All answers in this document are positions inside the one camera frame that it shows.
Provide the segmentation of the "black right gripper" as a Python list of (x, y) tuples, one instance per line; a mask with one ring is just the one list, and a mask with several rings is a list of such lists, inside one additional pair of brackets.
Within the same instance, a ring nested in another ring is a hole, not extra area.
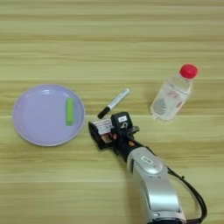
[[(88, 123), (88, 129), (90, 136), (93, 138), (100, 151), (105, 151), (112, 147), (115, 154), (121, 156), (124, 161), (127, 161), (129, 154), (134, 149), (143, 147), (142, 144), (135, 139), (131, 139), (129, 136), (118, 136), (117, 134), (111, 136), (110, 133), (100, 135), (99, 130), (92, 122)], [(135, 134), (139, 130), (138, 126), (133, 126), (131, 133)]]

